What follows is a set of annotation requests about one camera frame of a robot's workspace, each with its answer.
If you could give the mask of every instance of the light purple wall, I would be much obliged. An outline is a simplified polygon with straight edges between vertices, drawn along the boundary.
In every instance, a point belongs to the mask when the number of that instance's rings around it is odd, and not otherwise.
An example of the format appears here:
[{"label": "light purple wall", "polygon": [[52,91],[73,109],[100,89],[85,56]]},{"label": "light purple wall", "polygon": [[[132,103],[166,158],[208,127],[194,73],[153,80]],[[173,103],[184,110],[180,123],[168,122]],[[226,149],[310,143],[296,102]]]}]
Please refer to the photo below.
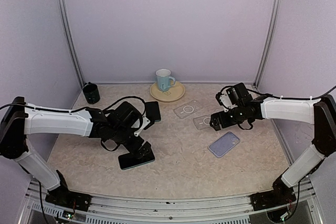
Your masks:
[{"label": "light purple wall", "polygon": [[[57,0],[0,0],[0,59],[0,105],[22,95],[34,104],[72,106],[79,84]],[[36,150],[48,157],[55,136],[30,139]],[[0,157],[0,223],[17,223],[29,181],[14,161]]]},{"label": "light purple wall", "polygon": [[86,80],[253,82],[273,0],[65,0]]},{"label": "light purple wall", "polygon": [[[261,91],[297,97],[318,96],[336,84],[335,0],[281,0]],[[277,121],[297,158],[313,138],[313,126]],[[327,224],[336,220],[336,155],[313,174],[312,183]]]}]

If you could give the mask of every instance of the beige plate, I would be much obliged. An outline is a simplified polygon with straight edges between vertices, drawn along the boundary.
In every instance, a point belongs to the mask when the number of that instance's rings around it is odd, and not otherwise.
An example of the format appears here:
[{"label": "beige plate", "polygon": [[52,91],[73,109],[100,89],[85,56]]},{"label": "beige plate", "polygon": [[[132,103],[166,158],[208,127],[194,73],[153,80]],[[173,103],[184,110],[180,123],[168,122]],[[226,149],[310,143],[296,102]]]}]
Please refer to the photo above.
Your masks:
[{"label": "beige plate", "polygon": [[157,83],[154,83],[150,88],[150,93],[152,97],[161,102],[175,102],[184,95],[185,88],[182,83],[177,81],[168,91],[162,92]]}]

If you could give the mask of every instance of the beige speckled surface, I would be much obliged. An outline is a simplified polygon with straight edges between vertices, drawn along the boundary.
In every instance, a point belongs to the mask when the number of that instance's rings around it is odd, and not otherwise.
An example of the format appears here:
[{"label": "beige speckled surface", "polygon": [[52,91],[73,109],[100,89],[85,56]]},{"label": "beige speckled surface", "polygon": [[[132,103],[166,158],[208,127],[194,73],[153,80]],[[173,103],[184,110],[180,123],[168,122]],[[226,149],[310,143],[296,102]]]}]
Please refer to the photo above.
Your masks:
[{"label": "beige speckled surface", "polygon": [[[101,101],[92,107],[105,108],[118,98],[138,95],[146,101],[150,84],[99,86]],[[251,193],[270,189],[288,167],[286,158],[267,120],[256,121],[251,131],[233,126],[215,132],[199,131],[192,119],[222,110],[215,100],[221,84],[186,84],[185,96],[173,103],[159,102],[162,121],[141,133],[152,144],[156,160],[121,170],[116,152],[105,151],[98,139],[60,135],[48,163],[60,170],[70,189],[109,196],[136,198],[203,198]],[[173,109],[191,100],[204,107],[181,120]],[[130,100],[140,111],[142,103]],[[87,105],[81,94],[75,108]],[[222,158],[207,147],[231,131],[240,143]],[[112,141],[107,146],[114,147]]]}]

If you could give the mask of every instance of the black smartphone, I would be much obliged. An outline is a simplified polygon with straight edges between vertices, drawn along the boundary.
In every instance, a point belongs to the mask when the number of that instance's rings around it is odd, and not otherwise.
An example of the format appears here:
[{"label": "black smartphone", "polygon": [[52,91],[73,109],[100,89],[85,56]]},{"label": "black smartphone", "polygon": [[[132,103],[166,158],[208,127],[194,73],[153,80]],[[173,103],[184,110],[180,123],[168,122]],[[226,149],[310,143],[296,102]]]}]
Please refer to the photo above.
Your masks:
[{"label": "black smartphone", "polygon": [[144,157],[138,159],[135,158],[131,153],[126,153],[118,157],[119,165],[122,170],[127,170],[130,168],[137,167],[139,165],[144,165],[155,160],[154,154],[151,151]]},{"label": "black smartphone", "polygon": [[146,117],[154,122],[161,121],[161,114],[158,102],[147,102],[145,104]]}]

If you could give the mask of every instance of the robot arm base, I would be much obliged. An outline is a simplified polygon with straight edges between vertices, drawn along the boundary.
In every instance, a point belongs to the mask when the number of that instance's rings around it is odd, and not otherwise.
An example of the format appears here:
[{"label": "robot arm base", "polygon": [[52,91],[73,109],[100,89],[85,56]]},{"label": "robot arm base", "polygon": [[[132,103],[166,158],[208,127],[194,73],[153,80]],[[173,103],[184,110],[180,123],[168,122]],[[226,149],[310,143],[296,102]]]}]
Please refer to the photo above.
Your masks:
[{"label": "robot arm base", "polygon": [[287,187],[281,180],[281,176],[273,182],[273,190],[255,193],[250,196],[254,211],[278,207],[296,201],[292,187]]},{"label": "robot arm base", "polygon": [[58,170],[56,172],[60,178],[60,186],[54,190],[48,191],[46,202],[87,212],[90,206],[91,196],[69,191],[62,173]]}]

